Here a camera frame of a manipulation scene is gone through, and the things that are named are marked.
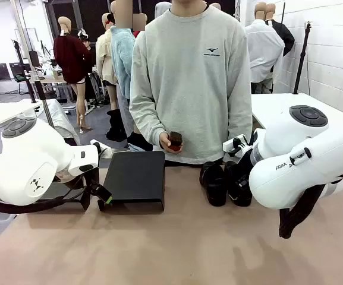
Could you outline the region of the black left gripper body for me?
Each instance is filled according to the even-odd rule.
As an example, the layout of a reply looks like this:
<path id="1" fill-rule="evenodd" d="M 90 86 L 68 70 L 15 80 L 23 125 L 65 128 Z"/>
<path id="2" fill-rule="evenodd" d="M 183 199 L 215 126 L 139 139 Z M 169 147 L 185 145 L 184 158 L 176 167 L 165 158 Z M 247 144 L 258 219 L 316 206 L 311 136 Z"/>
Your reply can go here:
<path id="1" fill-rule="evenodd" d="M 99 190 L 100 183 L 98 167 L 83 173 L 83 185 L 85 191 Z"/>

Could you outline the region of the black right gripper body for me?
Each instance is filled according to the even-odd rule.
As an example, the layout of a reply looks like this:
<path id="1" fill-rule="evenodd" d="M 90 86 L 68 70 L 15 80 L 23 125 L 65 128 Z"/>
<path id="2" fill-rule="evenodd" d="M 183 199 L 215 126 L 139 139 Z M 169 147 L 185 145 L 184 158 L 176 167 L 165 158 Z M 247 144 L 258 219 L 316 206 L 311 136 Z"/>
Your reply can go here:
<path id="1" fill-rule="evenodd" d="M 247 181 L 250 171 L 253 168 L 251 162 L 252 150 L 248 150 L 240 159 L 240 161 L 234 165 L 233 177 L 236 182 Z"/>

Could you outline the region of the person's right hand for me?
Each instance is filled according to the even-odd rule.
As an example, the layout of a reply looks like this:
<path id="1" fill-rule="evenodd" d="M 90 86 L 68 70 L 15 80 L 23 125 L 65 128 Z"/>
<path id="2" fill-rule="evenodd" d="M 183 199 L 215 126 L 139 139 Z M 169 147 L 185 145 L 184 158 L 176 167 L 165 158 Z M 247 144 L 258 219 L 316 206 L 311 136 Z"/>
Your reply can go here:
<path id="1" fill-rule="evenodd" d="M 181 146 L 175 148 L 171 144 L 169 140 L 169 135 L 167 132 L 162 132 L 159 135 L 159 144 L 167 153 L 178 154 L 181 152 Z"/>

